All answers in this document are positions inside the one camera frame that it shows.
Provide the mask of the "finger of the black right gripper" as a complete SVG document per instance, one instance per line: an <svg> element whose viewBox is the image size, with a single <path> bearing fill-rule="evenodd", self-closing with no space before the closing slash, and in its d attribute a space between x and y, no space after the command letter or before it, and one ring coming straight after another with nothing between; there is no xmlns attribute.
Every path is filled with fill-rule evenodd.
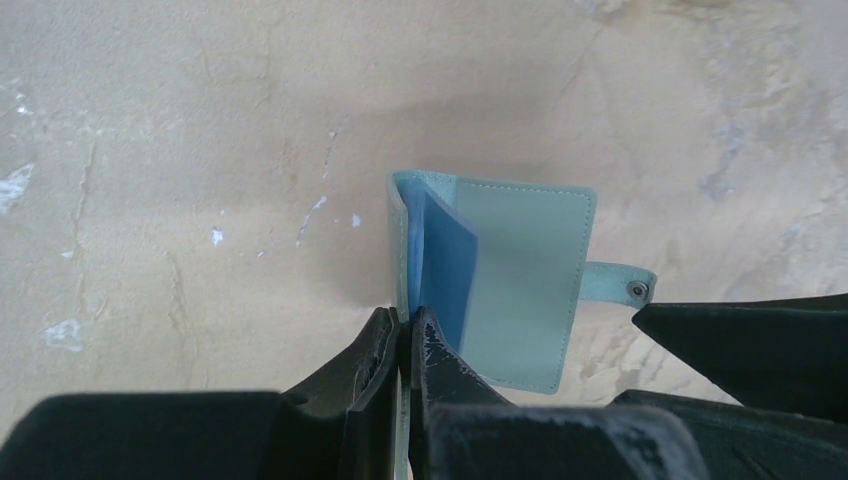
<svg viewBox="0 0 848 480"><path fill-rule="evenodd" d="M847 297L651 303L633 324L752 408L847 421Z"/></svg>
<svg viewBox="0 0 848 480"><path fill-rule="evenodd" d="M642 390L627 390L612 403L655 407L680 418L713 479L847 478L842 424Z"/></svg>

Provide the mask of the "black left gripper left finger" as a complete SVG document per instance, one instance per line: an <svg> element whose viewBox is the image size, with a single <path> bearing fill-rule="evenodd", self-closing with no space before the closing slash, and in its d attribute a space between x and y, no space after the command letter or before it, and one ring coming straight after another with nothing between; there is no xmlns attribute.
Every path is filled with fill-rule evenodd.
<svg viewBox="0 0 848 480"><path fill-rule="evenodd" d="M38 403L1 449L5 479L389 479L394 310L283 391L68 394Z"/></svg>

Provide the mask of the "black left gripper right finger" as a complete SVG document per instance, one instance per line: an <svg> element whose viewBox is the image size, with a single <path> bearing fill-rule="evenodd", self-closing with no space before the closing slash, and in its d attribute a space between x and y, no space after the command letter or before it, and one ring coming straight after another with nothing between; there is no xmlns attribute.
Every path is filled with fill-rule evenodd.
<svg viewBox="0 0 848 480"><path fill-rule="evenodd" d="M408 458L416 479L706 479L693 436L647 406L521 407L447 343L434 311L410 339Z"/></svg>

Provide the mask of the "teal leather card holder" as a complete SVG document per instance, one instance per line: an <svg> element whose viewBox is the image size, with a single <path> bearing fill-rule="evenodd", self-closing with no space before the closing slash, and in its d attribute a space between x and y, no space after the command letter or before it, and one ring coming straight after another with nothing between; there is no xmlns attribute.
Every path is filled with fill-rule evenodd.
<svg viewBox="0 0 848 480"><path fill-rule="evenodd" d="M587 258L596 196L586 188L408 170L387 183L399 339L396 471L408 458L410 339L434 311L447 343L497 393L557 392L580 301L641 309L653 272Z"/></svg>

